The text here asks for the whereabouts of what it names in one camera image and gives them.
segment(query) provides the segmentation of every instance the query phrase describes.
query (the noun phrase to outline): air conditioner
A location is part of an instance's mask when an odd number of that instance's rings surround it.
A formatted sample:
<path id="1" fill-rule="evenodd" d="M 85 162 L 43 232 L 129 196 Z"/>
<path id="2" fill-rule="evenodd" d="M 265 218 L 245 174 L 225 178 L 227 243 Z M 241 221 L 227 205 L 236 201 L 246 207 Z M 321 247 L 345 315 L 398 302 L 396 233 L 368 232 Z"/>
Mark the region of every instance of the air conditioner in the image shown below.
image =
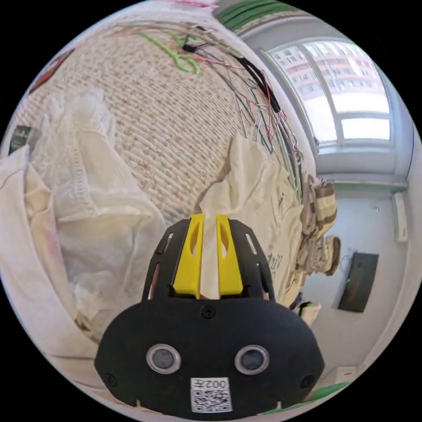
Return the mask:
<path id="1" fill-rule="evenodd" d="M 407 242 L 407 218 L 403 194 L 400 192 L 393 195 L 394 203 L 394 231 L 396 242 Z"/>

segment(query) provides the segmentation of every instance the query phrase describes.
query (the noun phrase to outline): screw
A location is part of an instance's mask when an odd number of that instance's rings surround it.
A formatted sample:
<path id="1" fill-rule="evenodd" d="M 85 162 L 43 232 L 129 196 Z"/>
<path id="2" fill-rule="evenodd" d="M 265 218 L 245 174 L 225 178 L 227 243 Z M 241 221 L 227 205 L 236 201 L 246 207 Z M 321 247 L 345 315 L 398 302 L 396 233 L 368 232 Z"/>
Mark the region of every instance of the screw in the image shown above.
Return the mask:
<path id="1" fill-rule="evenodd" d="M 307 375 L 300 383 L 300 388 L 302 389 L 308 388 L 313 383 L 314 380 L 315 380 L 315 377 L 313 375 Z"/>
<path id="2" fill-rule="evenodd" d="M 107 381 L 107 384 L 110 387 L 116 387 L 117 386 L 117 380 L 116 377 L 112 374 L 106 374 L 105 375 L 105 380 Z"/>
<path id="3" fill-rule="evenodd" d="M 215 309 L 212 306 L 205 305 L 201 308 L 201 315 L 203 318 L 210 320 L 215 317 Z"/>

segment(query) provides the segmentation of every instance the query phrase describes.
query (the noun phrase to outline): yellow bracket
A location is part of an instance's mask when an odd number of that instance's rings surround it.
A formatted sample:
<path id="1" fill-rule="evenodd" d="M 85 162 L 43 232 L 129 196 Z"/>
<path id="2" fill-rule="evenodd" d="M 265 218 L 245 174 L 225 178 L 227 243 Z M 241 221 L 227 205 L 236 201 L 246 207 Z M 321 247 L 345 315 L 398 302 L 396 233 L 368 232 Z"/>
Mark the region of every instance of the yellow bracket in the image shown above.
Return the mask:
<path id="1" fill-rule="evenodd" d="M 173 288 L 178 295 L 200 297 L 204 214 L 190 219 L 185 243 L 180 255 Z"/>
<path id="2" fill-rule="evenodd" d="M 223 245 L 226 249 L 225 256 L 223 256 Z M 229 218 L 226 215 L 217 215 L 217 260 L 220 297 L 240 295 L 243 291 L 242 277 Z"/>

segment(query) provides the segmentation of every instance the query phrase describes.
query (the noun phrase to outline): white wall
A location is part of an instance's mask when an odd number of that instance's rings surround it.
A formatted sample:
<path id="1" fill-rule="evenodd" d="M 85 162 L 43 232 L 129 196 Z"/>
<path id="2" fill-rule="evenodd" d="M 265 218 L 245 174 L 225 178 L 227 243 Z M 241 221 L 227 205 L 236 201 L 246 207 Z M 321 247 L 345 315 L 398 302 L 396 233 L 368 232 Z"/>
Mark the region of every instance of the white wall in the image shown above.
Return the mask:
<path id="1" fill-rule="evenodd" d="M 393 314 L 383 334 L 374 348 L 366 356 L 361 370 L 364 371 L 384 351 L 404 322 L 422 279 L 422 143 L 420 135 L 413 125 L 415 144 L 411 168 L 409 171 L 409 188 L 405 193 L 407 224 L 409 233 L 408 254 L 403 284 Z"/>
<path id="2" fill-rule="evenodd" d="M 312 326 L 324 356 L 323 377 L 337 366 L 360 364 L 383 332 L 397 301 L 406 265 L 407 246 L 394 241 L 394 208 L 386 192 L 338 190 L 338 217 L 329 234 L 342 241 L 335 274 L 314 274 L 303 294 L 322 309 Z M 377 272 L 365 311 L 338 310 L 353 252 L 379 254 Z"/>

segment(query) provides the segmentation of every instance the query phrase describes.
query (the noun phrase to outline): label sticker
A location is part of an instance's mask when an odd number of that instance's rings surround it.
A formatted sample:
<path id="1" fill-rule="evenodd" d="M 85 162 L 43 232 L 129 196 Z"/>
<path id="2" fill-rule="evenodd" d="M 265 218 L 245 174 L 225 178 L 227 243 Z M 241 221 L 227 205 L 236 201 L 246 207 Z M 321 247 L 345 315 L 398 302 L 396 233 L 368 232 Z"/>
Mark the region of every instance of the label sticker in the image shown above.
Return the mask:
<path id="1" fill-rule="evenodd" d="M 192 412 L 231 412 L 232 398 L 228 378 L 191 378 L 190 402 Z"/>

